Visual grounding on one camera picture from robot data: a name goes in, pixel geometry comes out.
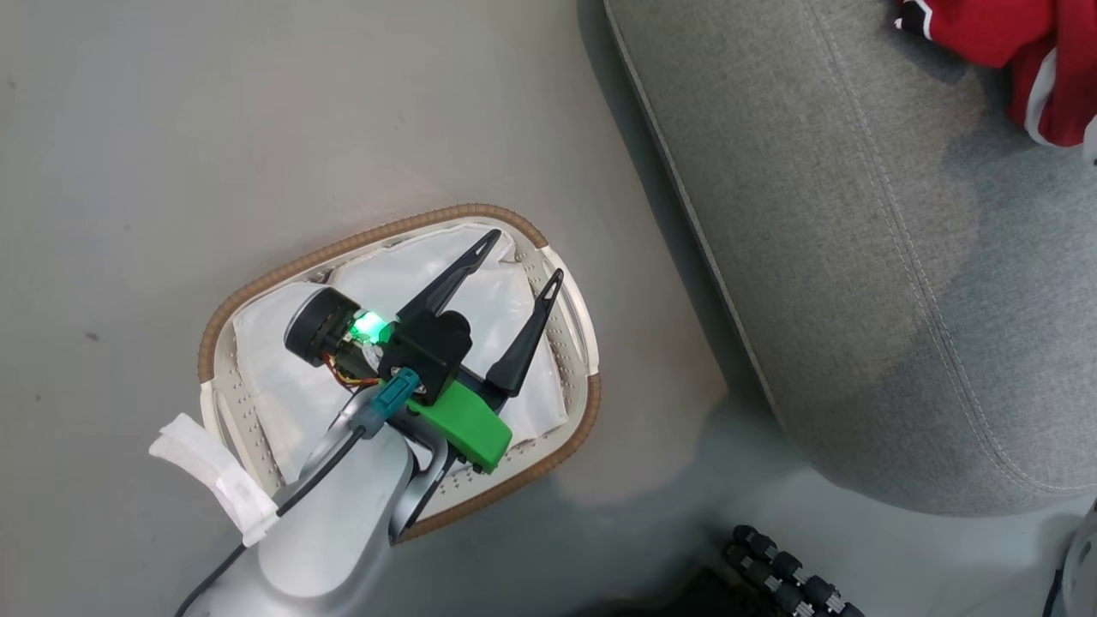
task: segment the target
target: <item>woven rim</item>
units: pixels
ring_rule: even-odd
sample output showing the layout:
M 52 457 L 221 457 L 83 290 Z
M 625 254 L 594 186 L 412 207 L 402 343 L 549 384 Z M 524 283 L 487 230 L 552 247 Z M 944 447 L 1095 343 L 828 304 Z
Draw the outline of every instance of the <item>woven rim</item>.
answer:
M 210 323 L 206 324 L 205 333 L 202 335 L 202 344 L 199 346 L 199 382 L 205 383 L 213 379 L 214 349 L 217 346 L 217 337 L 220 336 L 220 330 L 225 328 L 225 324 L 227 324 L 228 319 L 231 318 L 233 313 L 256 295 L 259 295 L 260 293 L 283 283 L 287 279 L 296 277 L 297 274 L 310 268 L 315 268 L 316 266 L 319 266 L 320 263 L 324 263 L 329 259 L 333 259 L 344 253 L 362 248 L 378 240 L 397 236 L 406 232 L 420 229 L 438 223 L 445 223 L 448 221 L 473 216 L 495 218 L 507 223 L 529 238 L 536 248 L 544 248 L 548 246 L 548 240 L 545 239 L 544 235 L 536 227 L 534 227 L 532 223 L 522 216 L 505 207 L 484 203 L 454 205 L 442 210 L 436 210 L 433 212 L 427 212 L 425 214 L 418 214 L 408 218 L 402 218 L 394 223 L 388 223 L 387 225 L 374 227 L 373 229 L 362 232 L 361 234 L 353 235 L 347 239 L 330 244 L 319 250 L 314 250 L 304 257 L 295 259 L 276 270 L 272 270 L 271 272 L 268 272 L 267 274 L 244 285 L 237 290 L 236 293 L 229 295 L 228 300 L 223 302 L 220 306 L 214 311 L 213 317 L 210 318 Z M 538 463 L 533 467 L 527 469 L 510 480 L 507 480 L 498 486 L 494 486 L 466 502 L 416 523 L 410 529 L 408 529 L 407 534 L 404 535 L 400 541 L 404 542 L 425 536 L 431 531 L 441 529 L 451 523 L 455 523 L 480 508 L 487 507 L 530 482 L 533 482 L 534 480 L 548 473 L 556 465 L 567 460 L 568 457 L 575 453 L 575 451 L 583 446 L 583 442 L 587 439 L 587 435 L 590 434 L 590 429 L 595 425 L 595 419 L 598 417 L 598 406 L 601 403 L 601 377 L 597 373 L 588 377 L 587 408 L 583 413 L 579 426 L 575 428 L 575 433 L 572 434 L 567 441 L 565 441 L 552 455 L 538 461 Z

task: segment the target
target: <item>gray ottoman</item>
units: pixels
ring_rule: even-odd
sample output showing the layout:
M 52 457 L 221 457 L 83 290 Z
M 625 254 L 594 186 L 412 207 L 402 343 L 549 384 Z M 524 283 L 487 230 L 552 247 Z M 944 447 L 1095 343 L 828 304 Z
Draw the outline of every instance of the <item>gray ottoman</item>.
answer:
M 949 515 L 1097 492 L 1097 170 L 867 0 L 608 0 L 789 438 Z

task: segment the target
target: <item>green block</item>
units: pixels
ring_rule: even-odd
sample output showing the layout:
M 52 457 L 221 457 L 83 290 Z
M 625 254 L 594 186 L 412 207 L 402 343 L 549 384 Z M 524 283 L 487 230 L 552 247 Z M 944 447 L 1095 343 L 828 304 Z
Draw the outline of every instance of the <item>green block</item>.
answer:
M 480 465 L 488 473 L 495 471 L 513 437 L 510 427 L 483 399 L 456 381 L 433 405 L 411 400 L 408 408 L 422 415 L 468 462 Z

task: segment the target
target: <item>teal connector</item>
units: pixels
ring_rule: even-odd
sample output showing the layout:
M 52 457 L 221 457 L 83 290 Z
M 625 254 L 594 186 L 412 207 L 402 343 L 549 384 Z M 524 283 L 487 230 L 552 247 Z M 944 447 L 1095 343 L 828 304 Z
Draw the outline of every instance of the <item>teal connector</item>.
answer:
M 400 369 L 396 377 L 381 386 L 381 392 L 370 401 L 370 406 L 354 416 L 351 429 L 361 426 L 365 428 L 362 438 L 372 439 L 388 418 L 407 404 L 416 388 L 419 388 L 419 374 L 408 368 Z

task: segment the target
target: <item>gray fabric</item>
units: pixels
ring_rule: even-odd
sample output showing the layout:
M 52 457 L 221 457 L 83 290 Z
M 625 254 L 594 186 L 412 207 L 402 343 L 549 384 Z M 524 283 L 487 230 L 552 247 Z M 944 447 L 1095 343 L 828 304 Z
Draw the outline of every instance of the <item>gray fabric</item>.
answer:
M 774 413 L 911 509 L 1097 491 L 1097 172 L 866 0 L 608 0 Z

